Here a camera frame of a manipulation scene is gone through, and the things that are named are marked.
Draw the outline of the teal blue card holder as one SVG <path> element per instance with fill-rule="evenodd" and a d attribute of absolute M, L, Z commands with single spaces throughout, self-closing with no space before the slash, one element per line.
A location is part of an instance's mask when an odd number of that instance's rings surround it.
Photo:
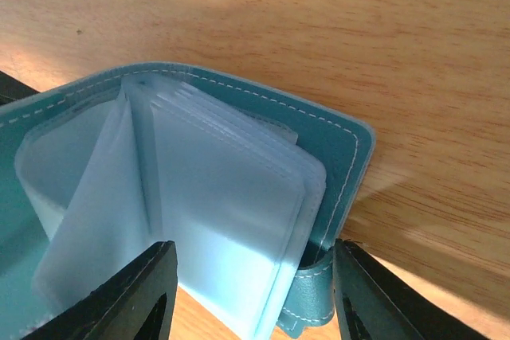
<path fill-rule="evenodd" d="M 131 64 L 1 106 L 1 336 L 172 241 L 178 289 L 241 339 L 335 312 L 364 122 L 225 73 Z"/>

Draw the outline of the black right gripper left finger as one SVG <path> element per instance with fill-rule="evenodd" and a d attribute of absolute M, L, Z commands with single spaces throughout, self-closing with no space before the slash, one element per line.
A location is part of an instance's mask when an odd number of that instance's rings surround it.
<path fill-rule="evenodd" d="M 175 243 L 160 241 L 25 339 L 168 339 L 178 286 Z"/>

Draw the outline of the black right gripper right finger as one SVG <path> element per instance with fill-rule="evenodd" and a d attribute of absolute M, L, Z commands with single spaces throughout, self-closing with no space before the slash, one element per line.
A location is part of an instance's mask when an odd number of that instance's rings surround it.
<path fill-rule="evenodd" d="M 403 282 L 354 241 L 333 252 L 335 308 L 342 339 L 484 339 Z"/>

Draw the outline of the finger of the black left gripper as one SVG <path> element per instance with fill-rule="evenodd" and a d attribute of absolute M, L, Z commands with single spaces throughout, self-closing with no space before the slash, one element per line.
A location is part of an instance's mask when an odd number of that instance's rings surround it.
<path fill-rule="evenodd" d="M 10 104 L 17 100 L 38 94 L 38 91 L 12 76 L 0 72 L 0 105 Z"/>

